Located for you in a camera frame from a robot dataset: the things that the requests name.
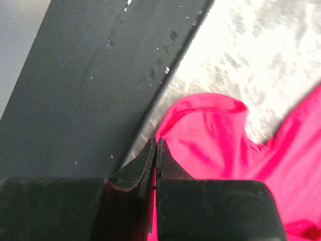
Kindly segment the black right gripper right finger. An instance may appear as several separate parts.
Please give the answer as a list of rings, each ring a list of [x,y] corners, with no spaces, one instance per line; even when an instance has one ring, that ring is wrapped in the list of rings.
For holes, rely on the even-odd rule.
[[[159,240],[286,240],[264,183],[194,179],[163,139],[157,145],[156,213]]]

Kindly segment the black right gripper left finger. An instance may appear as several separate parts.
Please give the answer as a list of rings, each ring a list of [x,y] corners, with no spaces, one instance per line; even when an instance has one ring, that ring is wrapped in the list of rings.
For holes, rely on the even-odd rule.
[[[108,178],[1,179],[1,240],[147,240],[155,151]]]

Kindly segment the pink t shirt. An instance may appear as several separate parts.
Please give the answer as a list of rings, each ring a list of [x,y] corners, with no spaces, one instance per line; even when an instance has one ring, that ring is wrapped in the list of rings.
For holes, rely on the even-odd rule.
[[[248,107],[217,93],[178,100],[157,132],[197,179],[248,179],[271,190],[288,240],[320,240],[320,87],[265,144],[246,135]]]

